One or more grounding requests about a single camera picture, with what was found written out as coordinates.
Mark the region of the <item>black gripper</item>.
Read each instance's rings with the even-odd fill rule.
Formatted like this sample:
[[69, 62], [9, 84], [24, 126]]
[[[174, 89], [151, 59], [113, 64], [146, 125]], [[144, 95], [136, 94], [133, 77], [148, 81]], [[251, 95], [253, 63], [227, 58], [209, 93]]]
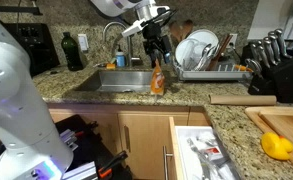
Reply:
[[151, 22], [143, 30], [143, 46], [145, 53], [150, 57], [151, 67], [156, 66], [159, 54], [159, 64], [168, 64], [171, 59], [171, 44], [167, 35], [162, 35], [161, 26]]

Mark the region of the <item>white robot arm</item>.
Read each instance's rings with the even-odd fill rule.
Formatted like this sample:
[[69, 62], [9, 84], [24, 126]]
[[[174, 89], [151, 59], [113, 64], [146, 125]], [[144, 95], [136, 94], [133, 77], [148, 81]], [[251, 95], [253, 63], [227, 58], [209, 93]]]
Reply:
[[28, 52], [0, 22], [0, 180], [62, 180], [74, 154], [30, 75]]

